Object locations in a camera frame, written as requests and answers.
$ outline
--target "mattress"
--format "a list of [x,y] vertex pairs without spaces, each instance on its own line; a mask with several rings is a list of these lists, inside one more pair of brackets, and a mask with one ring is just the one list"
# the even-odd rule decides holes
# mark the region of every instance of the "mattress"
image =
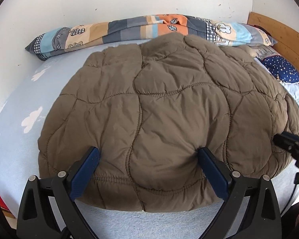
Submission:
[[[0,196],[10,211],[17,216],[24,187],[30,175],[39,176],[37,139],[53,102],[60,91],[96,51],[119,44],[143,43],[134,40],[99,45],[49,58],[33,75],[10,95],[0,112]],[[299,104],[299,84],[284,85]],[[279,207],[288,202],[298,169],[291,163],[273,178]],[[293,196],[299,195],[299,186]],[[104,210],[76,201],[83,216],[100,238],[199,238],[216,215],[222,202],[189,212],[146,213]],[[229,231],[234,234],[243,217],[248,198]],[[63,219],[51,199],[60,228]]]

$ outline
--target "red object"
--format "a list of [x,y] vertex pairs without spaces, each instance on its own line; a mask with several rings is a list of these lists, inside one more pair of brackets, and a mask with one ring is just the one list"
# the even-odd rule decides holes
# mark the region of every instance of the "red object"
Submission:
[[10,210],[8,209],[7,205],[3,202],[1,197],[0,197],[0,207],[10,212]]

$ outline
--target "metal screw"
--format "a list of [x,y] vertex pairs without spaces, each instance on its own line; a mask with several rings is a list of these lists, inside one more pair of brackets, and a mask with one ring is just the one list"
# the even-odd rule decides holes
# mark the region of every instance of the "metal screw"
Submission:
[[231,174],[232,174],[233,177],[235,177],[235,178],[239,178],[239,177],[240,177],[240,172],[238,172],[238,171],[233,171]]
[[66,173],[65,171],[61,171],[61,172],[58,173],[58,176],[59,176],[60,178],[63,178],[63,177],[66,176],[66,175],[67,175],[67,173]]
[[270,180],[270,177],[267,175],[267,174],[264,174],[262,176],[262,178],[265,180],[265,181],[269,181]]
[[29,177],[29,181],[31,181],[31,182],[33,182],[35,179],[36,179],[35,175],[31,175],[31,176]]

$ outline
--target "white wall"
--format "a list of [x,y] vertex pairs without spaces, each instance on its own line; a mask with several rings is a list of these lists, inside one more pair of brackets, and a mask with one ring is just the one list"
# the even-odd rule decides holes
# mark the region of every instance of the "white wall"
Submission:
[[253,0],[253,11],[299,32],[299,7],[294,0]]
[[78,24],[179,13],[246,22],[252,0],[5,0],[0,6],[0,108],[41,62],[24,50],[37,35]]

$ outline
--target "gingham pattern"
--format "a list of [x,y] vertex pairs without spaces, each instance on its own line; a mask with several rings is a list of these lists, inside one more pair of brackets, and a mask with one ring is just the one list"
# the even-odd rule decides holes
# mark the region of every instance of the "gingham pattern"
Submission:
[[43,37],[44,34],[38,36],[37,39],[36,39],[36,41],[35,41],[35,43],[34,43],[33,50],[34,50],[34,53],[36,53],[36,54],[41,54],[41,51],[40,51],[40,42],[41,42],[42,37]]
[[78,34],[82,34],[85,32],[85,28],[76,28],[76,29],[73,29],[71,31],[71,36],[75,36],[75,35],[78,35]]
[[212,25],[210,22],[206,22],[206,39],[210,42],[216,41],[216,32],[215,32],[215,26]]

